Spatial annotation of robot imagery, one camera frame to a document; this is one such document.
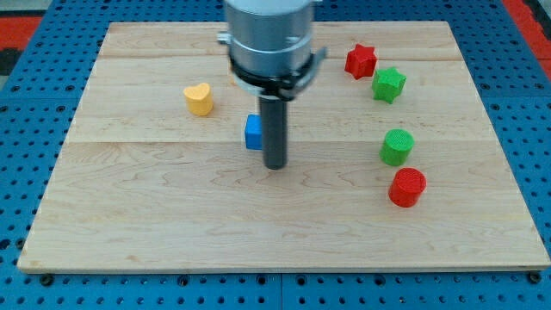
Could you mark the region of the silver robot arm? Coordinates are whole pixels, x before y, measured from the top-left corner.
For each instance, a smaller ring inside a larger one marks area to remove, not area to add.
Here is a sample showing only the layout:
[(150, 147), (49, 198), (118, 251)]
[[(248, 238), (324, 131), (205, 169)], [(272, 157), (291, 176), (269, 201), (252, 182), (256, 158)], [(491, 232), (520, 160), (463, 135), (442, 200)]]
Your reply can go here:
[(313, 50), (312, 0), (225, 0), (227, 46), (235, 83), (253, 96), (290, 102), (315, 79), (327, 48)]

